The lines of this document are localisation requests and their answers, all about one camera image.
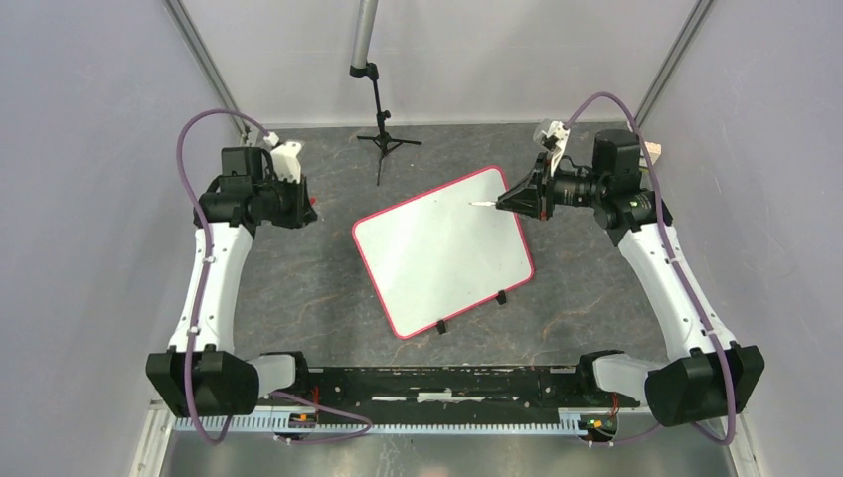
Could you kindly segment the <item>pink-framed whiteboard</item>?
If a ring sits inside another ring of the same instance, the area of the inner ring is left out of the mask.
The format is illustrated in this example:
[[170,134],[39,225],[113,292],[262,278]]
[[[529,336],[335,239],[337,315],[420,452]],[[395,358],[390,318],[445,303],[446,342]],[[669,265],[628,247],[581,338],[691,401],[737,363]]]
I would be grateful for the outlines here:
[[535,265],[516,215],[469,202],[508,188],[487,166],[358,220],[351,236],[394,335],[435,328],[529,282]]

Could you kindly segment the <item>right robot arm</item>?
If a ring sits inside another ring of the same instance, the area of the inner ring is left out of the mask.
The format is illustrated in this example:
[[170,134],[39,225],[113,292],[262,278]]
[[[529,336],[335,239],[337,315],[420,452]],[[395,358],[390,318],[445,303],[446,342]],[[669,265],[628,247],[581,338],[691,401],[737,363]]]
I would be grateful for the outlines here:
[[666,204],[643,184],[639,137],[600,131],[586,166],[562,167],[569,129],[538,127],[543,149],[530,172],[493,203],[501,211],[546,221],[557,206],[589,208],[633,269],[657,317],[668,362],[657,365],[620,351],[581,357],[577,398],[599,405],[613,393],[646,405],[672,427],[740,415],[765,367],[756,346],[742,346],[704,296],[686,260]]

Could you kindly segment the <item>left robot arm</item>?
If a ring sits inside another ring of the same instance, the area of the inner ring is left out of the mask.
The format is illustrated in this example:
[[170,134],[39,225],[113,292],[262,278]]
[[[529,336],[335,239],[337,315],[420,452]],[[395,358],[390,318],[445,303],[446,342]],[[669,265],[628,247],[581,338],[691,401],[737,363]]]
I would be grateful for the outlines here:
[[311,395],[301,353],[245,360],[234,345],[236,302],[257,228],[301,229],[317,219],[298,160],[302,149],[295,140],[270,150],[225,148],[221,174],[198,198],[196,253],[182,316],[166,351],[150,354],[145,367],[177,417],[249,414],[272,392],[293,405]]

